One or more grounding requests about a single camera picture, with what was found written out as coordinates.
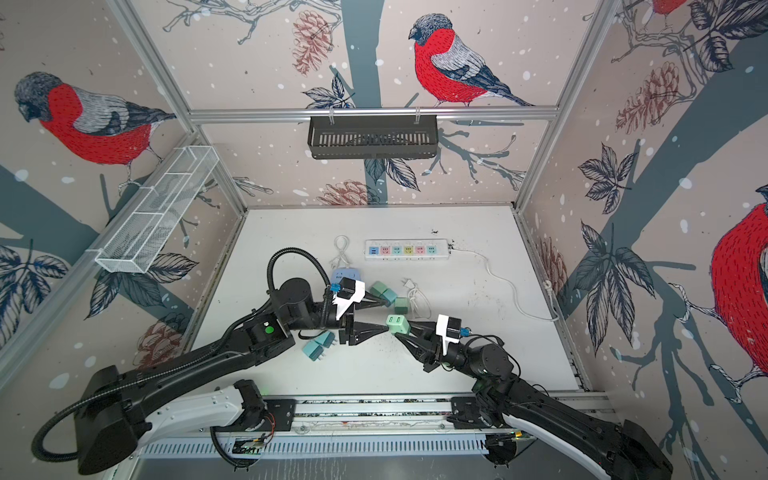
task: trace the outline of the white mesh basket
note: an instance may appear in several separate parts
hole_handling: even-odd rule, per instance
[[[146,273],[218,161],[210,146],[178,149],[168,171],[150,187],[96,262],[109,272]]]

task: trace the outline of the robotic arm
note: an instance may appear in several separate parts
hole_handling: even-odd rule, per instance
[[[315,303],[306,280],[293,278],[276,289],[272,269],[278,257],[298,253],[320,272],[326,288]],[[184,396],[221,376],[260,365],[295,344],[292,329],[338,329],[339,341],[356,345],[388,331],[386,326],[355,323],[354,310],[384,305],[364,293],[362,282],[343,279],[331,285],[319,262],[304,250],[283,249],[267,267],[270,299],[258,310],[229,326],[221,339],[149,369],[120,374],[116,366],[96,372],[82,400],[46,422],[32,441],[32,453],[47,462],[78,460],[78,471],[90,475],[116,465],[140,447],[163,437],[211,427],[214,446],[231,465],[250,466],[219,446],[216,431],[242,432],[259,428],[270,413],[253,381],[240,380],[213,394]],[[672,465],[648,434],[630,421],[604,422],[550,399],[513,373],[511,356],[494,336],[468,335],[461,320],[440,316],[437,323],[411,322],[411,333],[396,338],[423,364],[426,372],[443,364],[477,381],[472,391],[486,426],[507,425],[531,433],[582,464],[598,478],[664,480]],[[472,346],[478,339],[490,343]],[[78,450],[52,453],[45,436],[74,413]],[[460,418],[449,417],[459,423]],[[503,455],[495,463],[506,464]]]

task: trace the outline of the red bird breast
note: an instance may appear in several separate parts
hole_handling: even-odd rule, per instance
[[[433,55],[446,53],[451,49],[455,35],[453,30],[441,28],[429,37],[423,47],[418,43],[415,44],[416,77],[419,83],[439,101],[468,103],[486,93],[486,90],[451,80],[432,63]]]
[[[761,256],[768,247],[766,204],[757,205],[726,233],[712,254],[715,309],[730,334],[768,372],[768,304]]]
[[[48,94],[51,121],[40,121],[72,153],[96,164],[128,164],[149,145],[151,125],[141,125],[131,131],[113,136],[84,134],[74,128],[83,113],[77,93],[61,84]]]

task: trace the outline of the black wire basket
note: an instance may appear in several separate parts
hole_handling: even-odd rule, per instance
[[[432,158],[437,155],[437,116],[312,117],[307,140],[317,160]]]

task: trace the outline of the white table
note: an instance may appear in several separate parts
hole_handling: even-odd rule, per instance
[[[438,313],[462,319],[474,333],[495,334],[521,363],[522,377],[548,390],[576,390],[573,372],[558,333],[551,323],[521,315],[511,301],[508,284],[490,277],[480,257],[453,252],[444,261],[366,262],[365,240],[445,238],[456,248],[474,250],[491,261],[496,275],[518,288],[522,308],[549,316],[531,261],[509,207],[388,207],[251,210],[234,247],[194,348],[220,338],[234,320],[266,300],[266,264],[284,247],[299,247],[314,255],[330,275],[336,255],[333,239],[350,239],[346,254],[360,269],[362,280],[381,280],[399,296],[410,278],[429,298],[432,321]],[[275,285],[300,276],[322,299],[323,282],[312,264],[298,255],[284,255],[274,269]],[[356,320],[384,323],[392,309],[356,313]],[[355,395],[469,392],[473,380],[457,372],[422,371],[408,350],[382,333],[357,346],[335,345],[322,360],[312,362],[301,349],[306,340],[275,359],[222,377],[211,385],[226,386],[252,379],[268,396]]]

